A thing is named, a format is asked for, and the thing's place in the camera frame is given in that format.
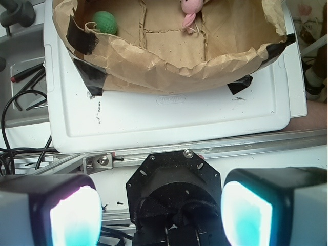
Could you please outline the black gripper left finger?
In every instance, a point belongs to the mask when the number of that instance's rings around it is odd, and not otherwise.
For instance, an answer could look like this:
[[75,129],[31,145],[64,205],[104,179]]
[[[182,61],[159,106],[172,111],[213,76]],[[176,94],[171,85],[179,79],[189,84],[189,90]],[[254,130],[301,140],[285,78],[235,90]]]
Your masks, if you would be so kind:
[[1,177],[1,245],[97,245],[101,220],[88,175]]

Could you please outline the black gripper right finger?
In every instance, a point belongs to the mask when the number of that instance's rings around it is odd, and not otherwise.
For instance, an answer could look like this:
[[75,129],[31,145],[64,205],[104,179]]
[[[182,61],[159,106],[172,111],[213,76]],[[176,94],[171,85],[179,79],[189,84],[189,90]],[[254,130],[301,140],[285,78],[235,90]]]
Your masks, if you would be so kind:
[[233,169],[220,208],[230,245],[327,245],[327,170]]

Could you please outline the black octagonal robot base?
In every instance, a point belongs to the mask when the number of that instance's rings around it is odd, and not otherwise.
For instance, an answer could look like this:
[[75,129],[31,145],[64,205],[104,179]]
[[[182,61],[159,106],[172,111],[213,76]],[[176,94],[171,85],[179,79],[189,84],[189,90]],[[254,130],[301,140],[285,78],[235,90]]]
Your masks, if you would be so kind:
[[150,154],[126,191],[132,245],[226,245],[221,175],[193,151]]

